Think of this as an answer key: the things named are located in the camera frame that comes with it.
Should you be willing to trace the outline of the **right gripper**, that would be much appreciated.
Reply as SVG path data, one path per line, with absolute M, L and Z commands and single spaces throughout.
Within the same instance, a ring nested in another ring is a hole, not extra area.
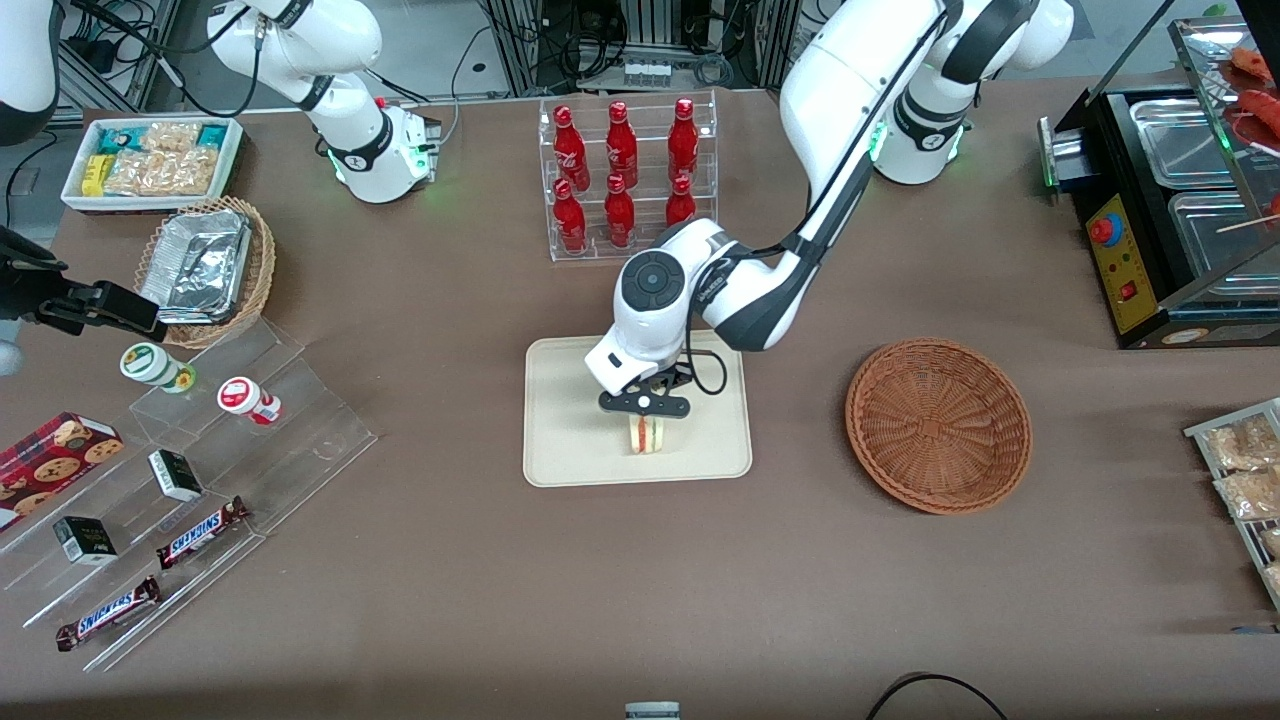
M 155 343 L 166 340 L 159 306 L 119 284 L 67 286 L 68 265 L 51 251 L 1 228 L 1 319 L 41 323 L 59 331 L 109 324 Z

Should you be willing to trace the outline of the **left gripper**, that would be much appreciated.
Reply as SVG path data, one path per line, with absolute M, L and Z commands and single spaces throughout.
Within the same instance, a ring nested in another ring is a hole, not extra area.
M 598 406 L 605 413 L 684 419 L 691 410 L 689 400 L 669 392 L 691 382 L 690 368 L 666 368 L 644 378 L 634 378 L 618 395 L 600 392 Z

